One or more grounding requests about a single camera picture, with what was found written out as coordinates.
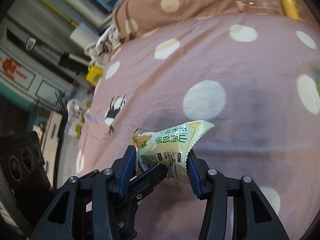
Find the white plastic bag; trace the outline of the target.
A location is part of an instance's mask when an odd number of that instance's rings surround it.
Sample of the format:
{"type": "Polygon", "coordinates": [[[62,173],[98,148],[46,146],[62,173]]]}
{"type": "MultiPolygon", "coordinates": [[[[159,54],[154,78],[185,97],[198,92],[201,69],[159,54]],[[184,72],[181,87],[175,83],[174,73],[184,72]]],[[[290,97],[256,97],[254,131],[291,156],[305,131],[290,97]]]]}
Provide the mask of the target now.
{"type": "Polygon", "coordinates": [[[65,133],[71,137],[80,139],[81,130],[85,124],[85,114],[90,109],[91,100],[85,99],[83,102],[78,99],[71,99],[67,103],[68,120],[65,133]]]}

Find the small yellow box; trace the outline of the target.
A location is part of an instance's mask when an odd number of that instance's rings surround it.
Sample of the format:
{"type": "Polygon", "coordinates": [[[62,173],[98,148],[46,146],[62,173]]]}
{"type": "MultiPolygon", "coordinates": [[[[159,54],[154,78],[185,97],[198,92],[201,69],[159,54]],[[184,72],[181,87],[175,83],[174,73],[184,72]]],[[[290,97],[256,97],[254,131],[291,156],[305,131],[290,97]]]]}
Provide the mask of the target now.
{"type": "Polygon", "coordinates": [[[88,67],[88,74],[86,75],[86,81],[91,85],[96,86],[104,74],[104,70],[97,65],[88,67]]]}

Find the white patterned cloth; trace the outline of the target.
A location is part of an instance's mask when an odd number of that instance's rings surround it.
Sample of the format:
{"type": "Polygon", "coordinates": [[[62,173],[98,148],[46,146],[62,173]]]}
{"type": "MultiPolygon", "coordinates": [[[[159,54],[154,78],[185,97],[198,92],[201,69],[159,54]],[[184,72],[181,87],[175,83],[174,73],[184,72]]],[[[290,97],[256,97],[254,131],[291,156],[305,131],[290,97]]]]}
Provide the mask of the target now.
{"type": "Polygon", "coordinates": [[[117,51],[124,43],[124,39],[120,37],[118,28],[112,24],[98,38],[96,43],[90,43],[84,54],[91,58],[89,66],[97,65],[105,68],[111,54],[117,51]]]}

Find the black speaker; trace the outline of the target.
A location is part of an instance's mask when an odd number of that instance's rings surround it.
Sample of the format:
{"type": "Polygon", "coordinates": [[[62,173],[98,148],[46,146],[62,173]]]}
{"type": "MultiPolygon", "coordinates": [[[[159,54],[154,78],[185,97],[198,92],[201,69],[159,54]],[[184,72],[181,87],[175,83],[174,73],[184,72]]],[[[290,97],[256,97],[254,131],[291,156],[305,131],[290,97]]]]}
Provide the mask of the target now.
{"type": "Polygon", "coordinates": [[[44,166],[35,131],[1,137],[1,171],[8,188],[17,192],[44,166]]]}

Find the clear plastic bottle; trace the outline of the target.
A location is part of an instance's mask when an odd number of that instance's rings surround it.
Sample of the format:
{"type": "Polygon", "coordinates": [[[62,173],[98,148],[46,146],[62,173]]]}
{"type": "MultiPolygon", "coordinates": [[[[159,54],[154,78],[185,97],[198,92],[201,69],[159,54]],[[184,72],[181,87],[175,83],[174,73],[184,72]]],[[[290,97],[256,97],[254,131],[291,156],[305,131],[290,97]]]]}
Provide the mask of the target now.
{"type": "Polygon", "coordinates": [[[258,15],[283,15],[277,0],[244,0],[235,3],[240,12],[258,15]]]}

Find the pink polka dot bedsheet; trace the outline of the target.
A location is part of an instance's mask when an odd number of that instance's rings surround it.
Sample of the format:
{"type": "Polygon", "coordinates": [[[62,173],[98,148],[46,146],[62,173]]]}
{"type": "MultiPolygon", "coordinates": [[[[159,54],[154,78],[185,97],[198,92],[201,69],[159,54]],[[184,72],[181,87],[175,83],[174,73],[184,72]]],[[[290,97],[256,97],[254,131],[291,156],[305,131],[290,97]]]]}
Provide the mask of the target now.
{"type": "Polygon", "coordinates": [[[319,211],[319,30],[287,17],[193,18],[157,27],[105,64],[79,142],[79,175],[110,167],[135,130],[214,126],[195,154],[250,176],[290,239],[319,211]]]}

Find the white paper roll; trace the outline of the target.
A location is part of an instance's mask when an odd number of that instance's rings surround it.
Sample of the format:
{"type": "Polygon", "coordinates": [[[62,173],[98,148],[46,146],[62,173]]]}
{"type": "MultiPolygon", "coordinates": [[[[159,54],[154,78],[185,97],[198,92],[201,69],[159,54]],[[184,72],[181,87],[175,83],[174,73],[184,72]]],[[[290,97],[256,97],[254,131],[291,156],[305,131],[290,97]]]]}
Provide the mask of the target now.
{"type": "Polygon", "coordinates": [[[99,35],[85,23],[80,23],[69,38],[85,50],[89,45],[97,43],[99,35]]]}

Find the pale green yam snack packet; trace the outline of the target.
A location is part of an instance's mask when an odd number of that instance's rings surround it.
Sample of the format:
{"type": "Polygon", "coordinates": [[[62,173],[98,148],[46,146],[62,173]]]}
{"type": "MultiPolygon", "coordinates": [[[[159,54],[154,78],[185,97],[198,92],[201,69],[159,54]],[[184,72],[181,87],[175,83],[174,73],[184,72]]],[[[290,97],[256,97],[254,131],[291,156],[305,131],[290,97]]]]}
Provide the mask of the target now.
{"type": "Polygon", "coordinates": [[[197,120],[167,128],[159,132],[139,133],[132,136],[136,148],[136,172],[145,172],[152,165],[160,163],[167,168],[166,179],[175,178],[189,183],[187,159],[190,150],[214,124],[197,120]]]}

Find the yellow bottle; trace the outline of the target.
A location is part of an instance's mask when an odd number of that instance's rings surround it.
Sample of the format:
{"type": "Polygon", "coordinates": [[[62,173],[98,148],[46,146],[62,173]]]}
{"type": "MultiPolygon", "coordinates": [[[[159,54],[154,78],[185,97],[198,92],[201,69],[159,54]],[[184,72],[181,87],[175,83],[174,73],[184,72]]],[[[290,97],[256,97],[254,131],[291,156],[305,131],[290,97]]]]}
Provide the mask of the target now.
{"type": "Polygon", "coordinates": [[[280,0],[283,13],[286,17],[294,20],[301,20],[298,6],[295,0],[280,0]]]}

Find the brown polka dot pillow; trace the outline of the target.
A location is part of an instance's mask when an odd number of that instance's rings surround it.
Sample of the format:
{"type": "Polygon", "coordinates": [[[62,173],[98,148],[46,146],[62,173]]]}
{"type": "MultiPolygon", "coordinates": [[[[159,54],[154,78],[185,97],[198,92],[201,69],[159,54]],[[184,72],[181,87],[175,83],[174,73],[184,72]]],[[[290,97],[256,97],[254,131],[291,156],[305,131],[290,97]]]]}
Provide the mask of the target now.
{"type": "Polygon", "coordinates": [[[119,0],[112,12],[113,23],[120,37],[130,40],[190,18],[238,13],[236,1],[244,0],[119,0]]]}

